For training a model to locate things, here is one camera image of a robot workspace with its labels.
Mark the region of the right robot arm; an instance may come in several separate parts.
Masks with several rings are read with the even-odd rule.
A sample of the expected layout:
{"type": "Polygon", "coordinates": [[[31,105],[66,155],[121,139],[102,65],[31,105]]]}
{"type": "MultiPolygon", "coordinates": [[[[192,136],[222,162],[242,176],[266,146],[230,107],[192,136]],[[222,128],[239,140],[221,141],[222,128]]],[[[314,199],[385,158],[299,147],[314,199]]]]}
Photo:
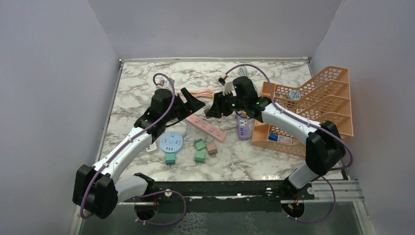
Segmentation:
{"type": "Polygon", "coordinates": [[[284,180],[282,192],[286,198],[295,199],[306,184],[324,176],[345,156],[344,142],[334,123],[306,119],[284,109],[272,98],[258,96],[246,76],[234,79],[232,88],[235,94],[214,94],[213,104],[205,112],[207,118],[227,117],[233,112],[244,111],[248,117],[278,127],[305,145],[305,163],[284,180]]]}

